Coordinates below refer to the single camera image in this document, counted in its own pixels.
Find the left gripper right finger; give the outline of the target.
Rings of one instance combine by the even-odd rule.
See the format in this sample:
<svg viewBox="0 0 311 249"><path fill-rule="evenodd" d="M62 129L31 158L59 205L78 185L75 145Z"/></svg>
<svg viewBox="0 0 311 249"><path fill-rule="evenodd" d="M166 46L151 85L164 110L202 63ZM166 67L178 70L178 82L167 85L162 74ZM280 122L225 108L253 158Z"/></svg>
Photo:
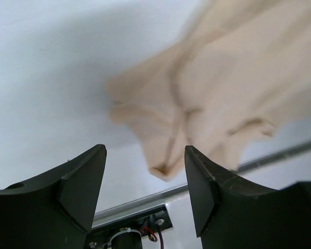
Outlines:
<svg viewBox="0 0 311 249"><path fill-rule="evenodd" d="M187 146L185 169L203 164L227 170ZM311 248L311 182L276 190L245 178L228 184L225 173L210 172L218 181L219 205L211 217L192 208L203 248Z"/></svg>

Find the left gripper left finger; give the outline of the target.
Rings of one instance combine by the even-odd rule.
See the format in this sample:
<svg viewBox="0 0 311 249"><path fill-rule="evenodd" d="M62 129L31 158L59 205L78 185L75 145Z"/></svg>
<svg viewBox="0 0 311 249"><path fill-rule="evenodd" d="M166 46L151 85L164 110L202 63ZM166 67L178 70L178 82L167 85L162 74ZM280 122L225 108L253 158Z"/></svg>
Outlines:
<svg viewBox="0 0 311 249"><path fill-rule="evenodd" d="M83 248L107 150L95 145L38 176L0 189L0 248Z"/></svg>

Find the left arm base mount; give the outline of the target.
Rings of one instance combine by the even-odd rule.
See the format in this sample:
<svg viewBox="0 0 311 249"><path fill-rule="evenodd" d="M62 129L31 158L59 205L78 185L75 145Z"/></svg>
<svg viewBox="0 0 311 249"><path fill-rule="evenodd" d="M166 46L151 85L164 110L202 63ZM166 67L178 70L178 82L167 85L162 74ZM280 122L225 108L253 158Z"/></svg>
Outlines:
<svg viewBox="0 0 311 249"><path fill-rule="evenodd" d="M173 228L164 204L92 228L84 248L143 248L142 238L165 248L162 232Z"/></svg>

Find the beige trousers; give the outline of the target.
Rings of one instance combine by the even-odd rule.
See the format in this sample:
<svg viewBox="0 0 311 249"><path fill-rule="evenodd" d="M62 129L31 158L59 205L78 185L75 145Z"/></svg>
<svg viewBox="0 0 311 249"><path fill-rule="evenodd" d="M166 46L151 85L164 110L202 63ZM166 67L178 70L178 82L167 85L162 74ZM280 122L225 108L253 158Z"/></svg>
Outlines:
<svg viewBox="0 0 311 249"><path fill-rule="evenodd" d="M179 43L112 79L110 118L166 181L193 145L236 169L244 148L311 115L311 1L215 1Z"/></svg>

